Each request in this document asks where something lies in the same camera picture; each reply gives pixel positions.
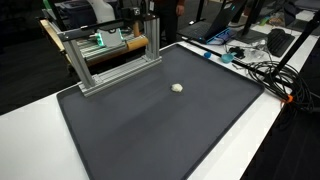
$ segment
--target person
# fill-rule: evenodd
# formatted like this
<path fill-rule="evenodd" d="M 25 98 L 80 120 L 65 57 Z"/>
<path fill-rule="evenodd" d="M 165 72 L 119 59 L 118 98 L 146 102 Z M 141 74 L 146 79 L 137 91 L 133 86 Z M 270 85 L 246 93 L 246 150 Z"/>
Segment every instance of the person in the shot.
<path fill-rule="evenodd" d="M 154 2 L 153 13 L 160 18 L 160 34 L 165 32 L 167 44 L 176 42 L 178 17 L 184 14 L 185 0 L 151 0 Z"/>

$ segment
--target monitor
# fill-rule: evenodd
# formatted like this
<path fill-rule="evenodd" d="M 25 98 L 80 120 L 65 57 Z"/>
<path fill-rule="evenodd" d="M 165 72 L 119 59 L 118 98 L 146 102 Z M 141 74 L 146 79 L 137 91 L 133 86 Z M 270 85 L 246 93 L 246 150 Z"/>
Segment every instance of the monitor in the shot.
<path fill-rule="evenodd" d="M 248 16 L 244 29 L 237 33 L 238 41 L 251 44 L 259 39 L 266 37 L 264 33 L 251 30 L 251 25 L 256 24 L 264 17 L 269 16 L 281 9 L 282 0 L 252 0 L 251 11 Z"/>

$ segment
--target black mat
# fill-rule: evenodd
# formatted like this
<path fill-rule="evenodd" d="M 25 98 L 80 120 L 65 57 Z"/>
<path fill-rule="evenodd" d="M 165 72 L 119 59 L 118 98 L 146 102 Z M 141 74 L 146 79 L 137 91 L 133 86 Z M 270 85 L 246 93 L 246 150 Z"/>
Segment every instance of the black mat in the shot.
<path fill-rule="evenodd" d="M 181 47 L 92 97 L 58 94 L 91 179 L 187 178 L 263 87 Z M 182 93 L 170 85 L 180 83 Z"/>

